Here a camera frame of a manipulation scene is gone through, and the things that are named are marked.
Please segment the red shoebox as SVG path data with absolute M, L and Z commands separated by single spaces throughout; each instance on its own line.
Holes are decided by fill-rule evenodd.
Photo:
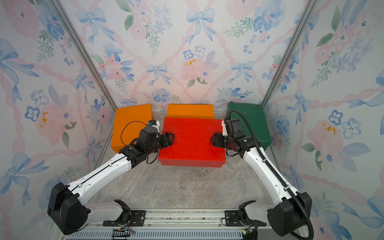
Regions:
M 211 143 L 215 133 L 223 132 L 221 120 L 166 117 L 163 132 L 175 135 L 173 145 L 160 150 L 164 166 L 220 168 L 226 163 L 225 150 Z

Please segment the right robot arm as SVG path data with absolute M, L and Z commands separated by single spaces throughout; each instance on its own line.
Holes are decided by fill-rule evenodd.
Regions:
M 222 120 L 222 127 L 222 132 L 214 133 L 211 137 L 212 145 L 235 152 L 249 164 L 262 180 L 273 202 L 270 206 L 254 201 L 241 204 L 240 223 L 247 227 L 265 223 L 281 237 L 291 234 L 299 240 L 314 239 L 314 227 L 310 220 L 311 197 L 299 192 L 286 180 L 270 161 L 253 131 L 249 136 L 245 134 L 240 120 L 226 118 Z M 296 233 L 304 226 L 308 228 L 306 237 Z

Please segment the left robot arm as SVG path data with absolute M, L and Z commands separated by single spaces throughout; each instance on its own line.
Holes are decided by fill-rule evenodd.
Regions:
M 90 199 L 118 176 L 132 170 L 149 155 L 173 145 L 175 134 L 160 134 L 156 126 L 146 126 L 139 137 L 124 146 L 114 157 L 86 176 L 65 185 L 56 184 L 50 194 L 47 213 L 64 235 L 70 235 L 97 222 L 119 226 L 133 219 L 130 207 L 122 200 L 91 204 Z

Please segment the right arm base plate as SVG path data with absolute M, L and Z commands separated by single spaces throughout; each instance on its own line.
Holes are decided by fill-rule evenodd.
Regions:
M 258 227 L 267 226 L 267 216 L 263 214 L 247 214 L 245 210 L 226 210 L 224 214 L 224 223 L 227 227 L 248 228 L 251 224 L 253 224 L 253 226 L 258 224 Z

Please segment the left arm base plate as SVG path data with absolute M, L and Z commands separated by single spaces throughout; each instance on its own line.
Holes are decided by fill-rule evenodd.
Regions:
M 103 227 L 143 227 L 146 213 L 145 210 L 123 211 L 116 221 L 104 221 Z

